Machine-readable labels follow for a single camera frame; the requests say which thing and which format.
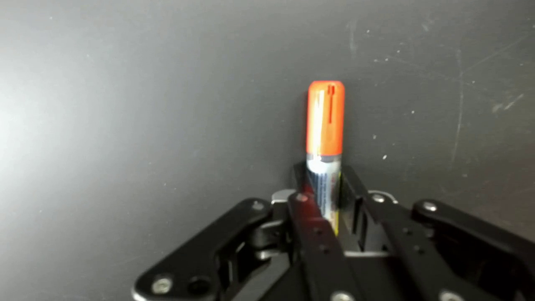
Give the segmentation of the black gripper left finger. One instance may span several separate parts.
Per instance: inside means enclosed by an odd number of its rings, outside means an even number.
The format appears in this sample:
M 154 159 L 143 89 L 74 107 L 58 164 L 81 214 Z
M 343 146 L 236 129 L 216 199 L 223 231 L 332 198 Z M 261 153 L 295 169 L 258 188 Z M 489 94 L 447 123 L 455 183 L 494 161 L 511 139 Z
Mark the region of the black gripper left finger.
M 332 225 L 322 216 L 303 163 L 293 168 L 290 216 L 313 301 L 357 301 L 358 290 Z

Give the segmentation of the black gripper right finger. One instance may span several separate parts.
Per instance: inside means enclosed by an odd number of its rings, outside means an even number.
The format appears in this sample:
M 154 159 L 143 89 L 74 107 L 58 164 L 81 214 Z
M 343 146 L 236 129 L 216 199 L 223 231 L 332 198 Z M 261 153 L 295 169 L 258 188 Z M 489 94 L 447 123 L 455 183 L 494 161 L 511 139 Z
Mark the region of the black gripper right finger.
M 358 176 L 343 169 L 342 198 L 347 203 L 342 226 L 357 240 L 363 266 L 358 276 L 370 298 L 387 301 L 484 301 L 486 293 L 459 278 L 440 256 L 429 230 L 409 209 L 385 196 L 377 203 Z

